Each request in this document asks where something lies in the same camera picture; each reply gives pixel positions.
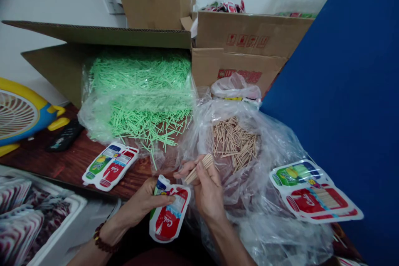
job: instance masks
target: blue panel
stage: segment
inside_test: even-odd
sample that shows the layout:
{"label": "blue panel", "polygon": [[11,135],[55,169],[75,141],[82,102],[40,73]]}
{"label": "blue panel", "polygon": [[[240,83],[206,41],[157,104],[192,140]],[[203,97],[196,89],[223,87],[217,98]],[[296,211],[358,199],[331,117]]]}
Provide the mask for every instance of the blue panel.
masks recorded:
{"label": "blue panel", "polygon": [[397,260],[398,20],[399,0],[328,0],[261,108],[363,210],[342,227],[370,265]]}

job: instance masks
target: fan grille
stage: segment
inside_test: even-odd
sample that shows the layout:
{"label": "fan grille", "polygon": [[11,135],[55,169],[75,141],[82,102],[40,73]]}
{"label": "fan grille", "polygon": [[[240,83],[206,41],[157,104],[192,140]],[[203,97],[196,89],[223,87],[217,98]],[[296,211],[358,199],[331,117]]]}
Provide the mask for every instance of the fan grille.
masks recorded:
{"label": "fan grille", "polygon": [[0,139],[21,134],[33,127],[39,113],[27,99],[0,90]]}

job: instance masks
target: wooden bead bracelet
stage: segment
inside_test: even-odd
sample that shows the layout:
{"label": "wooden bead bracelet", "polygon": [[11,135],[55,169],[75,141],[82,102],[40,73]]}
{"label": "wooden bead bracelet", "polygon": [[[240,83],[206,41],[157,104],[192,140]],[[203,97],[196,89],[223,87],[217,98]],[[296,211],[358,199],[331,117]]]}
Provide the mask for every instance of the wooden bead bracelet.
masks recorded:
{"label": "wooden bead bracelet", "polygon": [[104,222],[98,226],[98,228],[96,229],[96,232],[94,233],[93,239],[96,243],[96,246],[100,250],[105,251],[107,253],[114,254],[118,251],[121,242],[118,242],[117,244],[115,244],[113,246],[103,242],[100,238],[100,229],[103,227],[103,225],[104,225]]}

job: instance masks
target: hand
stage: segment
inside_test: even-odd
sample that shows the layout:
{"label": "hand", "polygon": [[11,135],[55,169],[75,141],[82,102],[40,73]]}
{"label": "hand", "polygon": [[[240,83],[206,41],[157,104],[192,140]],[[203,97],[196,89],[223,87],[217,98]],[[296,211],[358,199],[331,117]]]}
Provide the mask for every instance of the hand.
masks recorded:
{"label": "hand", "polygon": [[223,187],[215,165],[206,170],[202,164],[205,155],[183,164],[182,170],[173,174],[176,179],[186,177],[195,167],[198,178],[193,181],[195,202],[202,218],[209,225],[227,220],[223,205]]}
{"label": "hand", "polygon": [[152,209],[172,204],[175,201],[174,196],[153,195],[156,184],[155,178],[147,179],[111,220],[115,218],[123,228],[131,228],[137,225]]}

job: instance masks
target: electrical outlet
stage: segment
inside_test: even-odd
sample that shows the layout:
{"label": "electrical outlet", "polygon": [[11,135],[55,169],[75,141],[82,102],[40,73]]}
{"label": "electrical outlet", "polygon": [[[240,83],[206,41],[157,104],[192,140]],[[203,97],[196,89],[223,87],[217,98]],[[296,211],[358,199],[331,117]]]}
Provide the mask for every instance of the electrical outlet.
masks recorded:
{"label": "electrical outlet", "polygon": [[111,15],[124,15],[125,11],[123,10],[121,0],[103,0],[104,5]]}

